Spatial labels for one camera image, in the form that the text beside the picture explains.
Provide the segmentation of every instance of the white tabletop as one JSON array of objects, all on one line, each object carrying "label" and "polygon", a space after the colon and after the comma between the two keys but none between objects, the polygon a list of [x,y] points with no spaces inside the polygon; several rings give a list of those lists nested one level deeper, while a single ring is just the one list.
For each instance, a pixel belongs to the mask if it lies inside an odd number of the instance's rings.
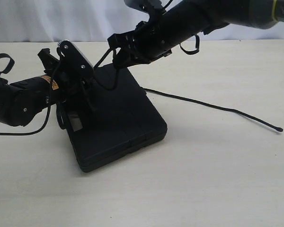
[{"label": "white tabletop", "polygon": [[[106,43],[80,43],[95,63]],[[184,44],[193,48],[193,43]],[[10,82],[42,75],[41,48],[0,44]],[[2,69],[7,61],[0,61]],[[131,72],[141,86],[237,108],[284,128],[284,41],[201,42]],[[166,138],[83,174],[55,114],[30,137],[0,137],[0,227],[284,227],[284,132],[234,113],[148,95]],[[37,129],[40,113],[25,128]]]}]

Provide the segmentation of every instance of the black cable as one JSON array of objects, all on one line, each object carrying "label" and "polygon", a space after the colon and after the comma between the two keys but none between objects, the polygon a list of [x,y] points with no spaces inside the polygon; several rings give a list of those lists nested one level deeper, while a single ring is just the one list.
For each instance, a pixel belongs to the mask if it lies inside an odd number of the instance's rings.
[{"label": "black cable", "polygon": [[198,100],[194,100],[194,99],[191,99],[191,98],[185,98],[185,97],[180,97],[180,96],[176,96],[176,95],[171,95],[171,94],[167,94],[167,93],[163,93],[163,92],[160,92],[160,91],[156,91],[156,90],[153,90],[153,89],[148,89],[148,88],[144,88],[144,90],[146,92],[150,92],[150,93],[154,93],[154,94],[157,94],[157,95],[160,95],[160,96],[165,96],[165,97],[168,97],[168,98],[174,98],[174,99],[179,99],[179,100],[182,100],[182,101],[186,101],[186,102],[191,102],[191,103],[197,103],[197,104],[200,104],[200,105],[204,105],[204,106],[207,106],[207,107],[210,107],[210,108],[214,108],[214,109],[217,109],[217,110],[222,110],[222,111],[227,111],[227,112],[232,112],[232,113],[235,113],[235,114],[239,114],[239,115],[242,115],[242,116],[245,116],[245,117],[248,117],[254,121],[257,121],[257,122],[260,122],[270,128],[273,128],[275,130],[277,130],[278,132],[283,132],[283,129],[280,128],[280,127],[276,127],[272,124],[269,124],[257,117],[254,117],[254,116],[251,116],[247,113],[244,113],[242,111],[239,111],[239,110],[236,110],[236,109],[230,109],[230,108],[225,108],[225,107],[221,107],[221,106],[217,106],[217,105],[212,105],[212,104],[209,104],[209,103],[204,103],[204,102],[201,102],[201,101],[198,101]]},{"label": "black cable", "polygon": [[169,0],[169,2],[163,7],[163,9],[166,9],[168,6],[170,6],[173,1],[174,0]]},{"label": "black cable", "polygon": [[35,135],[35,134],[41,132],[46,127],[48,120],[49,120],[50,113],[51,113],[53,80],[54,80],[55,74],[57,73],[57,70],[61,66],[61,62],[62,62],[62,56],[60,54],[59,54],[59,56],[60,56],[59,63],[57,65],[57,67],[55,68],[55,70],[53,71],[53,74],[51,76],[51,81],[49,83],[48,106],[47,106],[47,112],[46,112],[44,124],[41,126],[40,129],[33,131],[33,132],[27,132],[27,133],[3,133],[3,132],[0,132],[0,136],[31,136],[31,135]]},{"label": "black cable", "polygon": [[[102,56],[102,58],[95,64],[94,66],[94,71],[96,71],[100,64],[105,60],[105,58],[107,58],[107,56],[113,52],[113,58],[116,56],[116,50],[115,49],[108,49],[105,54]],[[107,90],[107,91],[113,91],[117,88],[118,86],[118,82],[119,82],[119,71],[120,70],[116,70],[115,72],[115,81],[112,87],[106,87],[104,86],[95,76],[94,76],[94,80],[99,84],[100,87],[102,87],[103,89]]]}]

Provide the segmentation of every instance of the yellow warning label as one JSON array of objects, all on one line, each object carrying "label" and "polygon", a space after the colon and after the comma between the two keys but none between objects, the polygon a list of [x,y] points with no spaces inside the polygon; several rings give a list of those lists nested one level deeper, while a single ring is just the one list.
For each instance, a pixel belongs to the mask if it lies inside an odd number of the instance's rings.
[{"label": "yellow warning label", "polygon": [[[41,78],[45,79],[48,83],[51,83],[51,77],[47,76],[47,75],[43,75],[43,76],[40,76]],[[58,90],[59,89],[59,86],[57,84],[56,81],[53,81],[53,86],[52,86],[53,90]]]}]

